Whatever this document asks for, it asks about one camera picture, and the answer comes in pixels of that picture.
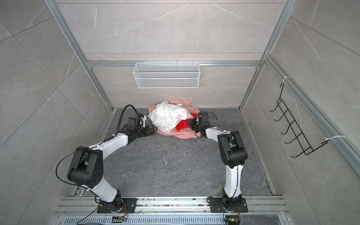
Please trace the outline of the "red cloth garment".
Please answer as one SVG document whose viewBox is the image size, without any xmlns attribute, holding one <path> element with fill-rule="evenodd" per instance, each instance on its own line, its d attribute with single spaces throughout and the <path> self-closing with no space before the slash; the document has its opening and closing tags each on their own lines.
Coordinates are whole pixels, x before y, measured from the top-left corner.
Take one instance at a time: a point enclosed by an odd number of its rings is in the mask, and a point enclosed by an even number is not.
<svg viewBox="0 0 360 225">
<path fill-rule="evenodd" d="M 184 129 L 191 129 L 189 126 L 189 123 L 192 121 L 192 119 L 197 119 L 198 118 L 198 114 L 196 113 L 191 113 L 192 118 L 186 119 L 186 120 L 181 120 L 177 126 L 175 127 L 175 129 L 177 131 L 183 131 Z"/>
</svg>

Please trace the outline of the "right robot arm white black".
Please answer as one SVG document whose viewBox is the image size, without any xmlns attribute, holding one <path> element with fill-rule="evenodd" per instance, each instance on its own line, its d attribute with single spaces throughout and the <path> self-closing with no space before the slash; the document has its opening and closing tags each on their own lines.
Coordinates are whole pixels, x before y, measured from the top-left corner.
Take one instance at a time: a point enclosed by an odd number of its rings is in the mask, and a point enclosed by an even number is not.
<svg viewBox="0 0 360 225">
<path fill-rule="evenodd" d="M 248 159 L 248 152 L 240 133 L 212 126 L 208 112 L 199 112 L 197 118 L 191 119 L 188 125 L 195 133 L 218 143 L 221 160 L 226 166 L 222 205 L 227 211 L 232 211 L 242 203 L 241 174 Z"/>
</svg>

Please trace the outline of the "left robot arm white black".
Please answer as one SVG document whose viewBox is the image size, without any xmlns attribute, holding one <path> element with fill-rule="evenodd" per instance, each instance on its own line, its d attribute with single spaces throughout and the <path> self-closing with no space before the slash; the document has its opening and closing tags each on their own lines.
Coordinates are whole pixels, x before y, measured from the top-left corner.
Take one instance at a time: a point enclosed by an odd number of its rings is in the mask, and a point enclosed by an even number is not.
<svg viewBox="0 0 360 225">
<path fill-rule="evenodd" d="M 112 187 L 104 178 L 104 159 L 137 138 L 155 135 L 157 128 L 146 125 L 146 116 L 129 118 L 128 123 L 117 129 L 110 138 L 91 145 L 78 147 L 70 163 L 67 179 L 74 184 L 89 189 L 100 201 L 114 203 L 121 199 L 120 191 Z"/>
</svg>

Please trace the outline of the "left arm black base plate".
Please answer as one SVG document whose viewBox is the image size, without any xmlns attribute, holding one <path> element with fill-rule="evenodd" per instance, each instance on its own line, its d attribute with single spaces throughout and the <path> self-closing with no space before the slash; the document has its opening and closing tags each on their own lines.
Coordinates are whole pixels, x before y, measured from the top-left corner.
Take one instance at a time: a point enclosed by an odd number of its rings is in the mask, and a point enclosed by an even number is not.
<svg viewBox="0 0 360 225">
<path fill-rule="evenodd" d="M 137 198 L 117 198 L 113 202 L 100 201 L 97 213 L 134 213 L 137 206 Z"/>
</svg>

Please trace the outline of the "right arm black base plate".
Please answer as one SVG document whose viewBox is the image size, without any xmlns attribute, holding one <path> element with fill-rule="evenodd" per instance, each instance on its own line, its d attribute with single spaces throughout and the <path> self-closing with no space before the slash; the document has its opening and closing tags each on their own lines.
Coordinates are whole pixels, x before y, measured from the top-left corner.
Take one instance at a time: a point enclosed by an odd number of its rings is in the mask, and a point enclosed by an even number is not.
<svg viewBox="0 0 360 225">
<path fill-rule="evenodd" d="M 234 198 L 229 198 L 226 195 L 221 198 L 208 197 L 207 203 L 210 205 L 212 213 L 217 212 L 236 212 L 247 213 L 248 206 L 246 199 L 241 195 Z"/>
</svg>

